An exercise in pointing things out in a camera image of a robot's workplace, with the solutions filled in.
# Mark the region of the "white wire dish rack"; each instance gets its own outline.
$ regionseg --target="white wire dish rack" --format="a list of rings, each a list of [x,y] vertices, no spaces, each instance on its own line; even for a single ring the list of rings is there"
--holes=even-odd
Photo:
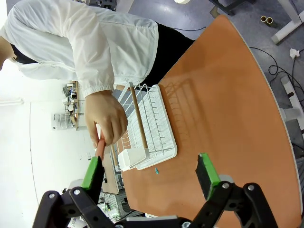
[[[122,146],[118,154],[122,171],[142,170],[176,156],[176,142],[158,85],[129,83],[118,101],[129,122],[118,143]]]

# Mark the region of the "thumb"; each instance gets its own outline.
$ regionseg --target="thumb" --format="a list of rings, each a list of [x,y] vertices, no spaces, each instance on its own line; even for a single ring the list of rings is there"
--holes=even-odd
[[[93,146],[96,149],[98,142],[99,142],[96,124],[94,121],[86,120],[86,126],[87,126],[87,129],[89,130],[89,133],[90,133],[90,136],[91,136],[91,139],[93,142]]]

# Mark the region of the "wooden handle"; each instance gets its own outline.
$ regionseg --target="wooden handle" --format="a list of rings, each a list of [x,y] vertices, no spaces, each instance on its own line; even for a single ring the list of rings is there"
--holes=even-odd
[[[134,107],[135,107],[135,112],[136,112],[136,116],[137,116],[137,120],[138,120],[139,131],[141,132],[141,136],[142,136],[143,147],[146,149],[146,148],[148,148],[148,143],[147,143],[146,135],[145,135],[144,130],[143,130],[143,125],[142,125],[143,122],[142,122],[141,114],[139,112],[137,98],[136,98],[133,86],[130,87],[130,90],[131,90],[131,94],[132,94],[132,98],[133,98],[133,102],[134,102]]]
[[[112,156],[113,156],[113,160],[114,160],[114,165],[118,166],[115,151],[114,151],[114,145],[111,146],[111,149],[112,149]]]

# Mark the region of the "wire rack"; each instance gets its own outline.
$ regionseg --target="wire rack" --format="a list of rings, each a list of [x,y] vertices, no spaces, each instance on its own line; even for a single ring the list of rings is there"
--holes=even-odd
[[[130,83],[118,101],[129,122],[121,138],[123,150],[148,148],[149,151],[149,156],[132,168],[141,170],[176,156],[177,146],[158,85],[133,86]]]

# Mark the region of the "brown tabletop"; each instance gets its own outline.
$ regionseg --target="brown tabletop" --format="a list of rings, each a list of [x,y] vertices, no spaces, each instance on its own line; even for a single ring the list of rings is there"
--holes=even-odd
[[[274,96],[231,22],[217,17],[159,83],[178,146],[177,156],[123,173],[132,209],[193,219],[205,202],[197,155],[238,186],[258,183],[280,228],[301,222],[293,152]],[[217,227],[240,227],[224,212]]]

